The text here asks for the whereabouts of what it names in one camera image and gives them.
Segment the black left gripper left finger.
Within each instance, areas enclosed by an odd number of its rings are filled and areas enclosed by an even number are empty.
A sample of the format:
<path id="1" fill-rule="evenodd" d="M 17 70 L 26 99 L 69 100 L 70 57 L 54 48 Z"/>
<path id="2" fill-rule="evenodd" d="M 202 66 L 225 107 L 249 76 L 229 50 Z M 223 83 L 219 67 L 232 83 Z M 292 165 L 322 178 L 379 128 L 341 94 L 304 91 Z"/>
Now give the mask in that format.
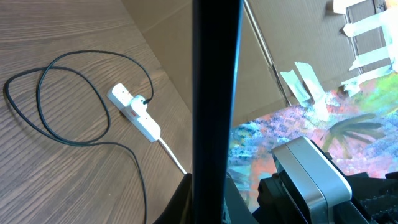
<path id="1" fill-rule="evenodd" d="M 154 224 L 191 224 L 192 215 L 192 175 L 185 174 L 165 210 Z"/>

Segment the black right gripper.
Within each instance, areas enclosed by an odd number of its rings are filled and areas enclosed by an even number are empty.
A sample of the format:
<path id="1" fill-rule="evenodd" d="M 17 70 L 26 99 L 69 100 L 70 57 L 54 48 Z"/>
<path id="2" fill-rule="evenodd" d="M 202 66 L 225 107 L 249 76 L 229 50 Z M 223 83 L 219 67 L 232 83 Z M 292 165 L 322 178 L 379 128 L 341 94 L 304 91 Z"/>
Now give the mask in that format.
<path id="1" fill-rule="evenodd" d="M 323 153 L 342 173 L 331 156 Z M 382 179 L 365 172 L 344 177 L 351 186 L 352 199 L 335 206 L 334 223 L 397 223 L 396 172 Z M 278 173 L 261 179 L 258 191 L 259 208 L 253 215 L 259 223 L 307 223 L 284 190 Z"/>

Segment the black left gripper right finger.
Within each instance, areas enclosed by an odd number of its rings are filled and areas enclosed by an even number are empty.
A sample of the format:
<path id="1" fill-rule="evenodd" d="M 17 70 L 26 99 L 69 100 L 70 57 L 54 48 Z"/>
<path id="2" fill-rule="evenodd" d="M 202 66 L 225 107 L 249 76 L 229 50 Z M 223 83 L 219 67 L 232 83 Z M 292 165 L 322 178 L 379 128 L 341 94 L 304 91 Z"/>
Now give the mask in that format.
<path id="1" fill-rule="evenodd" d="M 258 224 L 252 213 L 248 210 L 230 175 L 227 175 L 225 180 L 224 200 L 227 223 Z"/>

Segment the white power strip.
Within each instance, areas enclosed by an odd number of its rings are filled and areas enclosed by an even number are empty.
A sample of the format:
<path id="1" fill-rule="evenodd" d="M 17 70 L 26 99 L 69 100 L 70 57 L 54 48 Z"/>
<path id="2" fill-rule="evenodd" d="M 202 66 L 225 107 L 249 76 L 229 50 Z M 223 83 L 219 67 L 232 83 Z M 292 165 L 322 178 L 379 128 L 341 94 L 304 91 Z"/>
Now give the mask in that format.
<path id="1" fill-rule="evenodd" d="M 143 96 L 132 96 L 122 83 L 113 86 L 106 96 L 150 142 L 160 139 L 160 126 L 147 112 Z"/>

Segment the blue Galaxy smartphone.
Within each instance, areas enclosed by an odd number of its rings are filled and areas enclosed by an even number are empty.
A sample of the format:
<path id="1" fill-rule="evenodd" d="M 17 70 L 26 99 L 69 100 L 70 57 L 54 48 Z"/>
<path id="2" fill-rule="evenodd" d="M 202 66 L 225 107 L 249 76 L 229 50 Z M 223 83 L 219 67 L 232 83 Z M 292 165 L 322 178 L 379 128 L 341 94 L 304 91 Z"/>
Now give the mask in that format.
<path id="1" fill-rule="evenodd" d="M 242 0 L 194 0 L 193 219 L 221 223 L 239 64 Z"/>

